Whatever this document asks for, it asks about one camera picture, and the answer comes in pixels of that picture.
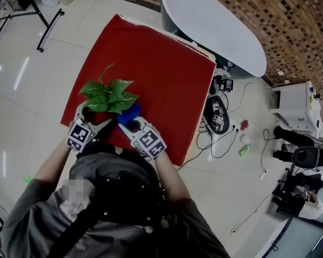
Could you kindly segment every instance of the green plant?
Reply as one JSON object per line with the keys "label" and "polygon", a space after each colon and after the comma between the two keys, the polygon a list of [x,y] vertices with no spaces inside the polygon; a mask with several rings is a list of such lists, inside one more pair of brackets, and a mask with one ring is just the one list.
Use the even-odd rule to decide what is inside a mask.
{"label": "green plant", "polygon": [[113,65],[111,64],[105,68],[98,82],[88,81],[79,92],[88,99],[85,106],[89,107],[93,112],[122,114],[122,111],[129,109],[139,97],[125,91],[133,81],[114,80],[113,83],[109,81],[108,85],[103,85],[102,77]]}

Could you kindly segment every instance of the mosaic wall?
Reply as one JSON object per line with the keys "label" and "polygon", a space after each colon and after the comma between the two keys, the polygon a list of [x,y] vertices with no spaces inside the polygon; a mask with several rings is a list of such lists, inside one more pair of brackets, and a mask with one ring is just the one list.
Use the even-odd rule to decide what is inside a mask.
{"label": "mosaic wall", "polygon": [[272,83],[311,80],[323,97],[323,0],[219,1],[261,42]]}

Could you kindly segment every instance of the red table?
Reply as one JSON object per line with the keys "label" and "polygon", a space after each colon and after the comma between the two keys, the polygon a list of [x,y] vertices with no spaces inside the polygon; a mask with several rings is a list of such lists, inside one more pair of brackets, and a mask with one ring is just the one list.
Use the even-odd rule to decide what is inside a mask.
{"label": "red table", "polygon": [[[68,126],[85,100],[78,95],[83,85],[97,81],[105,67],[115,63],[105,73],[103,83],[116,78],[134,80],[127,91],[140,95],[141,116],[160,132],[172,163],[181,166],[202,116],[215,62],[206,52],[165,34],[115,15],[84,63],[61,123]],[[118,127],[109,143],[131,148]]]}

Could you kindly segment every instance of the power strip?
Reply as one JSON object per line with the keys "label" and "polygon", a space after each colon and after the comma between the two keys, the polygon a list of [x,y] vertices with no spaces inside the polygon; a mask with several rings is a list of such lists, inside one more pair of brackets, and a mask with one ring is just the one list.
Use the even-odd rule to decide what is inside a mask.
{"label": "power strip", "polygon": [[266,170],[263,170],[263,172],[260,174],[259,176],[259,180],[263,180],[264,176],[267,174],[267,169]]}

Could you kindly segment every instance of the leaf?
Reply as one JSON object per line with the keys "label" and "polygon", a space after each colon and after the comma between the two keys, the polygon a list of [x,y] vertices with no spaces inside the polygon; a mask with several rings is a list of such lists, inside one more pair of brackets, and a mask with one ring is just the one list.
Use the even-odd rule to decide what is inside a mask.
{"label": "leaf", "polygon": [[104,72],[102,72],[102,74],[101,74],[101,75],[100,75],[100,77],[98,78],[98,81],[99,81],[100,83],[102,83],[102,84],[103,84],[103,82],[102,82],[102,77],[103,77],[104,73],[107,71],[107,69],[109,69],[110,67],[112,67],[114,64],[115,64],[115,62],[114,62],[113,64],[110,64],[109,66],[107,66],[107,67],[105,68]]}
{"label": "leaf", "polygon": [[122,111],[131,108],[134,102],[139,98],[138,95],[132,94],[130,92],[124,92],[122,93],[122,96],[124,97],[124,100],[115,103],[116,108]]}
{"label": "leaf", "polygon": [[113,90],[109,96],[109,103],[125,100],[125,98],[122,96],[122,93],[132,83],[133,81],[115,80],[113,82]]}
{"label": "leaf", "polygon": [[96,96],[89,100],[85,105],[89,107],[93,112],[102,113],[108,109],[108,100],[105,96]]}
{"label": "leaf", "polygon": [[117,103],[109,104],[108,112],[122,114],[122,110],[116,107]]}
{"label": "leaf", "polygon": [[87,99],[93,99],[94,97],[96,97],[96,95],[92,95],[92,94],[83,94]]}
{"label": "leaf", "polygon": [[127,80],[114,80],[113,82],[113,90],[116,90],[120,94],[134,81],[127,81]]}
{"label": "leaf", "polygon": [[95,81],[88,81],[80,90],[80,94],[92,96],[105,96],[107,94],[105,86]]}

